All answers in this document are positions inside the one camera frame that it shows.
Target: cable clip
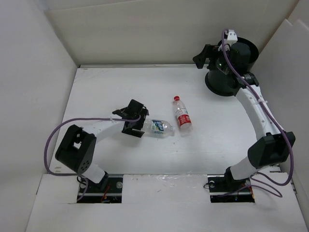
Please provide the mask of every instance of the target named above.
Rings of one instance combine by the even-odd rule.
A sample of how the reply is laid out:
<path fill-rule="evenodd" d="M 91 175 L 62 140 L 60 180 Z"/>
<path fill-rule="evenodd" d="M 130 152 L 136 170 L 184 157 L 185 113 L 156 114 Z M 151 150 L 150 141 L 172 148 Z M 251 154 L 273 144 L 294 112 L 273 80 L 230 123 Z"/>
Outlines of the cable clip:
<path fill-rule="evenodd" d="M 237 42 L 237 34 L 234 32 L 234 30 L 228 30 L 226 31 L 225 34 L 227 35 L 227 38 L 225 39 L 225 45 L 230 45 L 232 46 L 234 43 Z M 219 46 L 218 51 L 222 50 L 222 45 Z"/>
<path fill-rule="evenodd" d="M 113 119 L 112 116 L 110 116 L 110 120 L 111 120 L 112 123 L 116 123 L 116 121 Z"/>
<path fill-rule="evenodd" d="M 251 182 L 249 180 L 246 180 L 245 186 L 250 186 L 250 185 L 251 185 Z"/>
<path fill-rule="evenodd" d="M 268 103 L 268 101 L 264 101 L 264 100 L 262 100 L 262 99 L 260 99 L 260 98 L 259 98 L 259 100 L 257 100 L 257 102 L 258 102 L 258 103 L 261 103 L 261 102 L 262 102 L 262 103 L 265 103 L 265 104 Z"/>

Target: white tabletop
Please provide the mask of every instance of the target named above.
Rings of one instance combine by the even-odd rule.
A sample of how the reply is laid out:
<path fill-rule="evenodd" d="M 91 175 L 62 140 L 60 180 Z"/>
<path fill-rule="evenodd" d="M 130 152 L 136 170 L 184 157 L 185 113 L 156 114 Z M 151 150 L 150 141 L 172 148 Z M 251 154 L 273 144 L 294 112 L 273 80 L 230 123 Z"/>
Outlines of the white tabletop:
<path fill-rule="evenodd" d="M 192 136 L 183 138 L 178 130 L 165 139 L 119 132 L 96 145 L 93 161 L 111 174 L 224 173 L 247 155 L 256 139 L 237 99 L 208 90 L 207 71 L 193 65 L 79 68 L 63 120 L 110 116 L 135 99 L 147 107 L 149 118 L 177 125 L 172 101 L 179 95 L 192 120 Z M 56 148 L 68 126 L 60 130 Z M 70 172 L 54 156 L 51 169 Z"/>
<path fill-rule="evenodd" d="M 255 142 L 255 133 L 236 98 L 220 97 L 207 89 L 206 73 L 194 66 L 79 68 L 64 120 L 109 116 L 135 99 L 149 109 L 149 118 L 176 125 L 171 102 L 179 95 L 194 133 L 185 138 L 176 132 L 166 139 L 139 139 L 119 132 L 103 140 L 97 144 L 94 162 L 109 173 L 140 174 L 124 176 L 122 203 L 77 204 L 75 176 L 46 174 L 27 232 L 307 231 L 291 185 L 278 187 L 283 198 L 253 189 L 255 203 L 210 202 L 209 192 L 203 188 L 207 182 L 204 174 L 223 174 L 244 158 Z M 69 171 L 55 158 L 51 167 Z M 270 173 L 271 169 L 263 172 L 278 182 L 286 180 L 286 173 Z"/>

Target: clear plastic bottle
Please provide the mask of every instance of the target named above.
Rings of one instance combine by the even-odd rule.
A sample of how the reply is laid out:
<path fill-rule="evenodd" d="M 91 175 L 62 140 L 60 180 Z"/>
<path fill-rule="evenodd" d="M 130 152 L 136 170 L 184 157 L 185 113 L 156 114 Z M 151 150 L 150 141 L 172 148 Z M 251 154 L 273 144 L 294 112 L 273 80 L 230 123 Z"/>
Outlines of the clear plastic bottle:
<path fill-rule="evenodd" d="M 192 123 L 188 111 L 179 96 L 174 97 L 174 112 L 180 126 L 182 136 L 189 135 L 192 131 Z"/>
<path fill-rule="evenodd" d="M 175 129 L 176 128 L 170 125 L 167 121 L 155 119 L 146 119 L 142 128 L 144 132 L 151 133 L 159 137 L 168 137 L 170 135 L 173 136 Z"/>

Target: red label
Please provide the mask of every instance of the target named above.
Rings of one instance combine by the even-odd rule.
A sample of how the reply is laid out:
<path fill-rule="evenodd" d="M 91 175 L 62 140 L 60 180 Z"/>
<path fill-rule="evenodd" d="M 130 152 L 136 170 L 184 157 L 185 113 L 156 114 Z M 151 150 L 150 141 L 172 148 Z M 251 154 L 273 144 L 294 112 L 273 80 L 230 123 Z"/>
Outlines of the red label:
<path fill-rule="evenodd" d="M 178 117 L 179 125 L 182 126 L 185 123 L 191 123 L 189 115 L 180 115 Z"/>

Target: screw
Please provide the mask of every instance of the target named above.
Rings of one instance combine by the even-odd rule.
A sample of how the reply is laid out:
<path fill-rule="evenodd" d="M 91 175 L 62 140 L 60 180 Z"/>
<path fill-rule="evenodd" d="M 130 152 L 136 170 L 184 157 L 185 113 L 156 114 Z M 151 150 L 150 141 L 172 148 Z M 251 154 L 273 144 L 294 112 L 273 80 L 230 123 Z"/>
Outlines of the screw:
<path fill-rule="evenodd" d="M 122 186 L 123 186 L 122 182 L 117 182 L 116 183 L 116 188 L 118 188 L 118 189 L 120 188 L 121 189 Z"/>
<path fill-rule="evenodd" d="M 211 180 L 210 182 L 208 182 L 208 186 L 209 186 L 209 188 L 213 188 L 214 187 L 214 181 Z"/>

